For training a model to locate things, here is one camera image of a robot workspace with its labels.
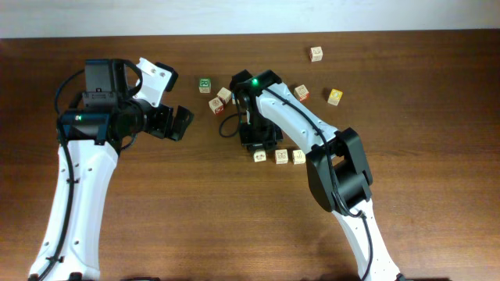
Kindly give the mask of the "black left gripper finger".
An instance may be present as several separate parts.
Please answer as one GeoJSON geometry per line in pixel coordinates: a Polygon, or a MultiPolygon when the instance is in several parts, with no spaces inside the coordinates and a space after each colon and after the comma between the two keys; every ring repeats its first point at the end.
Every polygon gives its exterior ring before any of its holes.
{"type": "Polygon", "coordinates": [[[166,106],[166,125],[164,132],[165,138],[171,138],[173,121],[174,121],[173,108],[166,106]]]}
{"type": "Polygon", "coordinates": [[[179,105],[177,107],[177,115],[173,119],[170,139],[173,141],[180,141],[194,117],[195,115],[189,109],[179,105]]]}

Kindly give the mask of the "plain J wooden block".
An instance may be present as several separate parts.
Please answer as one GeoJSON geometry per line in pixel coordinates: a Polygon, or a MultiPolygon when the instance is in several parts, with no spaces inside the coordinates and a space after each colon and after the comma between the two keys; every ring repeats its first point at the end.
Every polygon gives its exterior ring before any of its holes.
{"type": "Polygon", "coordinates": [[[266,161],[266,151],[263,149],[256,150],[253,154],[254,162],[266,161]]]}

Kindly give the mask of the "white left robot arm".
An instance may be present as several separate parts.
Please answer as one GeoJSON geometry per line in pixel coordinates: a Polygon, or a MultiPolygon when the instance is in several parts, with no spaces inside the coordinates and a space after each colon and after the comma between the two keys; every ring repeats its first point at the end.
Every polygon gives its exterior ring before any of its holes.
{"type": "Polygon", "coordinates": [[[50,218],[30,280],[97,280],[105,197],[123,141],[148,133],[180,141],[194,115],[162,104],[178,74],[141,58],[89,59],[84,91],[57,112],[59,169],[50,218]]]}

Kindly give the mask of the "red A wooden block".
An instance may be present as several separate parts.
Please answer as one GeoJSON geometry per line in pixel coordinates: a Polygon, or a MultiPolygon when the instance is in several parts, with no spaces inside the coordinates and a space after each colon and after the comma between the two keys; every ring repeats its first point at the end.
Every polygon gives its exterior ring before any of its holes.
{"type": "Polygon", "coordinates": [[[292,161],[294,165],[305,163],[305,153],[302,150],[293,150],[292,161]]]}

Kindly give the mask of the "butterfly I wooden block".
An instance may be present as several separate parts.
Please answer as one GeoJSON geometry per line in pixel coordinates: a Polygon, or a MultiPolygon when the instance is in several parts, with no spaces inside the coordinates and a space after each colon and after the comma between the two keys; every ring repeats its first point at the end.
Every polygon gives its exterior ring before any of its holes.
{"type": "Polygon", "coordinates": [[[287,149],[277,149],[275,151],[275,162],[277,165],[288,163],[288,150],[287,149]]]}

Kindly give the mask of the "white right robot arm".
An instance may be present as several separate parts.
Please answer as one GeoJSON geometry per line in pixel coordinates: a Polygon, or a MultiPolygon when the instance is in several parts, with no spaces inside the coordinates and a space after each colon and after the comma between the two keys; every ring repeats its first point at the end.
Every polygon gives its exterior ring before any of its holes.
{"type": "Polygon", "coordinates": [[[355,256],[362,280],[403,280],[377,226],[370,186],[373,176],[363,143],[352,129],[338,130],[310,112],[272,70],[235,74],[230,91],[238,132],[249,151],[270,151],[284,135],[304,152],[309,189],[319,206],[334,215],[355,256]]]}

